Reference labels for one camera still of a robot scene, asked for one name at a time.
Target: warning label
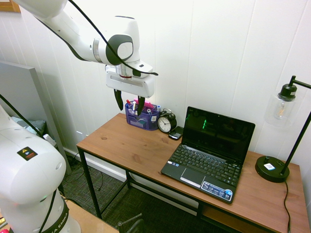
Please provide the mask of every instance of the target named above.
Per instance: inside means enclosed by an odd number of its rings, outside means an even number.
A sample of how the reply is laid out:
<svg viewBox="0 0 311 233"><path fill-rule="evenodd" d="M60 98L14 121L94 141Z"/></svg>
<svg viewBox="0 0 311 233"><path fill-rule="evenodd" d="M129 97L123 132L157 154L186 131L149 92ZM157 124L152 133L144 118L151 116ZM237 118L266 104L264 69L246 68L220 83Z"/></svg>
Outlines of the warning label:
<svg viewBox="0 0 311 233"><path fill-rule="evenodd" d="M25 147L17 152L21 157L23 157L25 160L30 160L34 158L36 155L38 155L36 152L34 152L29 147Z"/></svg>

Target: lamp base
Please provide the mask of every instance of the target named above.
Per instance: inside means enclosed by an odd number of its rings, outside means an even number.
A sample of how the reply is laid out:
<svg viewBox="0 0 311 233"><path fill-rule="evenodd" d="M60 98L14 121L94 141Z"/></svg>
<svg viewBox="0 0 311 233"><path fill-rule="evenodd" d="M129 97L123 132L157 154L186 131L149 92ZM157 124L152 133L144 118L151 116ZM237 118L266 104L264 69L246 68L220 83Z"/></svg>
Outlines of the lamp base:
<svg viewBox="0 0 311 233"><path fill-rule="evenodd" d="M290 174L290 170L287 167L284 174L281 175L284 165L285 164L277 158L263 156L258 158L255 169L262 178L274 183L282 183L286 181Z"/></svg>

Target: touchpad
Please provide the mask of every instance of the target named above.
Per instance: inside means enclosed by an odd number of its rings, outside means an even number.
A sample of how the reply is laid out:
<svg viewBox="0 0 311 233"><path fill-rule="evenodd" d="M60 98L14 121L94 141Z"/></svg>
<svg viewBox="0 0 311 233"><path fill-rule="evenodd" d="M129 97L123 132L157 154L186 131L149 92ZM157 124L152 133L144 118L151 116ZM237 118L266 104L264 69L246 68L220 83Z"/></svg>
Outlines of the touchpad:
<svg viewBox="0 0 311 233"><path fill-rule="evenodd" d="M186 168L185 172L181 175L180 180L200 188L204 177L205 175Z"/></svg>

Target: smartphone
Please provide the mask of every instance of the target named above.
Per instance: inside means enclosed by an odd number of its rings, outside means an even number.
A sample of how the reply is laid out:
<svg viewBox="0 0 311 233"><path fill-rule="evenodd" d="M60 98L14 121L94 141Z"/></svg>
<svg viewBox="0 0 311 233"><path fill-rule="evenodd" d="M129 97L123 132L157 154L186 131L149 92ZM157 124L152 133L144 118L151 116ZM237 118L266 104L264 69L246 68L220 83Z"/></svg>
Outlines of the smartphone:
<svg viewBox="0 0 311 233"><path fill-rule="evenodd" d="M178 140L183 135L184 128L177 126L175 129L171 130L169 133L169 138L173 140Z"/></svg>

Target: gray panel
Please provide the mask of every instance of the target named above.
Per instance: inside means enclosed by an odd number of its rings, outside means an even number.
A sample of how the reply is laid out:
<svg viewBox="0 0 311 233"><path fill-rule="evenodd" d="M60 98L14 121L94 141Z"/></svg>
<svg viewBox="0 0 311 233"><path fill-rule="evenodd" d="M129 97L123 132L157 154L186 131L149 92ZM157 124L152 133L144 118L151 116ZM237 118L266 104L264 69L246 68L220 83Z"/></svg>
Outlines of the gray panel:
<svg viewBox="0 0 311 233"><path fill-rule="evenodd" d="M55 139L59 152L66 160L66 173L71 173L62 142L45 100L35 68L0 61L0 94L26 119L46 120L48 133ZM18 117L2 100L0 100L0 104L10 116Z"/></svg>

